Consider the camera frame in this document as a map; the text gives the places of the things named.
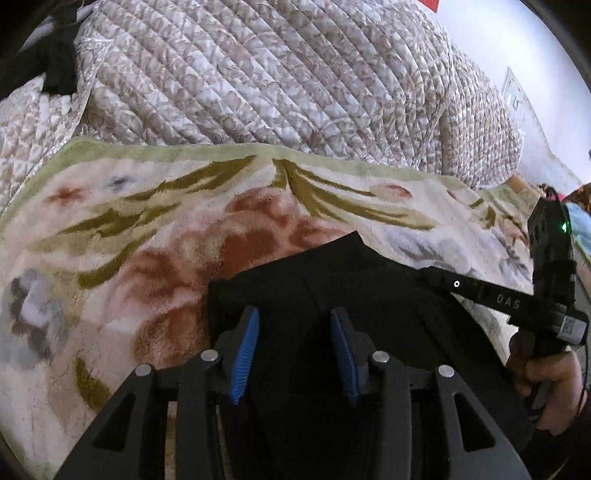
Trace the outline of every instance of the finger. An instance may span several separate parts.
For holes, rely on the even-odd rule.
[[[521,332],[517,332],[511,337],[511,340],[509,340],[509,351],[511,352],[511,355],[522,356],[522,340],[523,335]]]
[[[572,351],[530,360],[525,366],[525,377],[530,382],[558,382],[576,375],[580,375],[580,364]]]
[[[523,380],[513,379],[513,386],[521,398],[527,398],[531,395],[531,385]]]
[[[507,360],[507,370],[511,372],[515,377],[519,378],[520,380],[525,380],[525,365],[527,362],[516,356],[511,354],[509,359]]]

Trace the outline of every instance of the black fabric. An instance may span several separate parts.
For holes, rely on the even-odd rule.
[[[349,407],[342,397],[329,329],[329,311],[337,306],[378,349],[403,363],[428,370],[453,366],[518,450],[531,437],[506,369],[466,310],[416,270],[366,247],[356,233],[211,282],[212,343],[250,304],[261,313],[251,408],[246,418],[223,414],[239,480],[365,478],[376,409]]]
[[[80,25],[53,32],[20,52],[0,79],[0,100],[42,73],[46,73],[43,93],[71,95],[76,92],[76,52],[74,39]]]

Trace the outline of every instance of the barcode label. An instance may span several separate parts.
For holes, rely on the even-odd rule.
[[[562,327],[557,337],[571,345],[579,345],[583,340],[586,327],[587,324],[582,320],[567,315],[562,321]]]

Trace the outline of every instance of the black cable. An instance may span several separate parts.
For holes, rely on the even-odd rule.
[[[583,399],[585,398],[585,390],[587,390],[587,373],[589,372],[589,345],[585,339],[585,371],[583,374],[583,388],[581,389],[581,396],[579,397],[579,403],[577,404],[576,416],[579,416],[581,412],[581,406],[583,405]]]

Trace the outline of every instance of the bed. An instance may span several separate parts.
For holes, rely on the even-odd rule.
[[[35,480],[137,363],[208,345],[212,278],[355,230],[531,291],[499,93],[413,2],[322,5],[103,0],[78,93],[0,104],[0,432]],[[461,301],[506,360],[506,318]]]
[[[78,93],[0,103],[0,208],[69,138],[259,142],[494,187],[522,138],[497,89],[413,1],[102,0]]]

